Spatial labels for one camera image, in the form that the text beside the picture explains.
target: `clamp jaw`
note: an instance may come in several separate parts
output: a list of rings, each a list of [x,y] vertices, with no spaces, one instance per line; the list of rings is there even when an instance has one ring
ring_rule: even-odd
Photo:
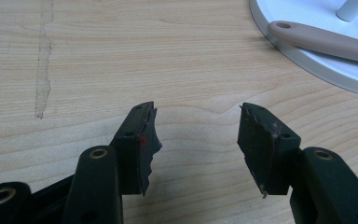
[[[161,149],[153,102],[134,107],[109,146],[91,147],[74,175],[31,194],[0,184],[0,223],[123,223],[122,195],[145,195],[153,155]]]
[[[238,145],[266,197],[286,195],[296,223],[358,223],[358,178],[333,151],[301,138],[266,108],[244,103]]]

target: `white stand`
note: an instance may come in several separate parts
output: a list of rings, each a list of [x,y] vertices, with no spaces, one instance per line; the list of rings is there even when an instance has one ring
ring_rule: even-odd
[[[272,21],[294,21],[358,39],[358,15],[351,22],[336,15],[344,3],[344,0],[250,0],[250,9],[261,32],[286,57],[316,77],[358,92],[358,62],[284,44],[267,31]]]

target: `wood grain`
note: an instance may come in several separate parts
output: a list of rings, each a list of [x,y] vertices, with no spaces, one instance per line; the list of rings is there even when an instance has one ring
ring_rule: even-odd
[[[83,150],[108,144],[151,100],[163,149],[146,196],[124,197],[125,223],[294,223],[289,196],[263,200],[236,145],[242,102],[358,175],[358,94],[283,57],[248,1],[0,1],[0,182],[36,191],[72,174]]]

